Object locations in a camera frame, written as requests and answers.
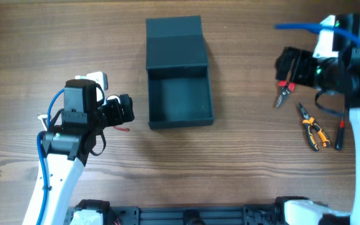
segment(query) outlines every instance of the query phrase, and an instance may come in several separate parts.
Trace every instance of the orange and black pliers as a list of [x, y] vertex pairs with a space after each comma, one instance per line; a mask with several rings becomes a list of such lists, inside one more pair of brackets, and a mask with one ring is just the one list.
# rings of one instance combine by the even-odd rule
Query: orange and black pliers
[[305, 128], [307, 141], [309, 145], [312, 147], [313, 151], [319, 151], [319, 147], [318, 144], [316, 144], [315, 139], [313, 138], [313, 135], [311, 133], [311, 127], [315, 129], [319, 137], [322, 139], [323, 146], [326, 148], [330, 148], [331, 146], [330, 146], [329, 137], [319, 126], [318, 122], [308, 114], [308, 112], [301, 103], [298, 103], [298, 108], [299, 108], [299, 112], [301, 112], [302, 118], [304, 119], [302, 121], [302, 125]]

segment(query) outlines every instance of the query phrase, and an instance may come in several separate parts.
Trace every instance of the wooden table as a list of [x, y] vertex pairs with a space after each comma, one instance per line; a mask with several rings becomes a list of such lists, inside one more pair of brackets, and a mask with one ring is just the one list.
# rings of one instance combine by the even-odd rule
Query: wooden table
[[[20, 224], [38, 172], [37, 114], [75, 75], [108, 74], [108, 94], [128, 93], [136, 119], [107, 128], [107, 149], [90, 156], [70, 205], [103, 199], [113, 206], [271, 203], [307, 196], [350, 210], [354, 141], [310, 150], [295, 103], [301, 101], [334, 140], [338, 120], [298, 86], [281, 109], [274, 62], [283, 47], [313, 50], [316, 36], [273, 24], [319, 22], [360, 12], [339, 1], [148, 1], [0, 4], [0, 224]], [[151, 131], [145, 70], [146, 18], [201, 15], [209, 53], [213, 126]], [[341, 109], [340, 96], [323, 99]], [[63, 105], [56, 102], [54, 111]]]

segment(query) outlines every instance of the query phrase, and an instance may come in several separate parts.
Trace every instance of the blue tube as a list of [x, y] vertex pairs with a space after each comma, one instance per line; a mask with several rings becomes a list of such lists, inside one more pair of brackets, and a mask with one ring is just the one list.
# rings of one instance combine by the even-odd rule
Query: blue tube
[[51, 121], [51, 109], [53, 108], [53, 105], [56, 101], [56, 99], [63, 93], [64, 89], [60, 90], [55, 97], [52, 99], [47, 112], [47, 127], [49, 128], [49, 122]]
[[319, 34], [323, 29], [333, 31], [335, 34], [344, 36], [346, 39], [351, 40], [360, 47], [360, 39], [354, 34], [340, 28], [332, 26], [323, 26], [321, 24], [313, 23], [294, 23], [294, 24], [277, 24], [274, 26], [276, 29], [305, 29], [311, 31], [312, 33]]
[[[40, 158], [40, 163], [41, 163], [42, 178], [44, 179], [44, 187], [48, 187], [47, 169], [44, 164], [43, 150], [41, 149], [41, 136], [43, 135], [43, 133], [45, 133], [45, 131], [41, 131], [37, 135], [37, 150], [38, 150], [38, 157]], [[47, 204], [47, 198], [48, 198], [48, 189], [44, 188], [44, 196], [42, 197], [42, 204], [41, 204], [40, 214], [38, 215], [38, 219], [37, 219], [37, 225], [40, 225], [41, 221], [43, 220], [45, 206]]]

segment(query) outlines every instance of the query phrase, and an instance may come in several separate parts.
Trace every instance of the pliers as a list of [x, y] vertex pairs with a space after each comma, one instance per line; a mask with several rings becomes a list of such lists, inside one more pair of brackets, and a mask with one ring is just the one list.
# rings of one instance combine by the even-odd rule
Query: pliers
[[293, 82], [287, 83], [287, 81], [280, 81], [280, 95], [276, 101], [276, 108], [280, 107], [287, 99], [288, 95], [294, 91], [295, 84]]
[[309, 145], [312, 147], [313, 151], [319, 151], [318, 144], [316, 144], [315, 139], [311, 133], [311, 127], [315, 129], [319, 137], [322, 139], [323, 146], [326, 148], [330, 148], [330, 140], [328, 135], [323, 131], [323, 129], [319, 126], [318, 122], [308, 114], [304, 106], [299, 102], [298, 103], [299, 112], [301, 113], [302, 118], [302, 125], [305, 128], [306, 138]]

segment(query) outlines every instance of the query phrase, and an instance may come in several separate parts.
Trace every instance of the open box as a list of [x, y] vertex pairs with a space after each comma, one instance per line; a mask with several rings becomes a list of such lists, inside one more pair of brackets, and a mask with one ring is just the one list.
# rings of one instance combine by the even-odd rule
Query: open box
[[214, 121], [209, 63], [199, 16], [147, 19], [149, 127]]

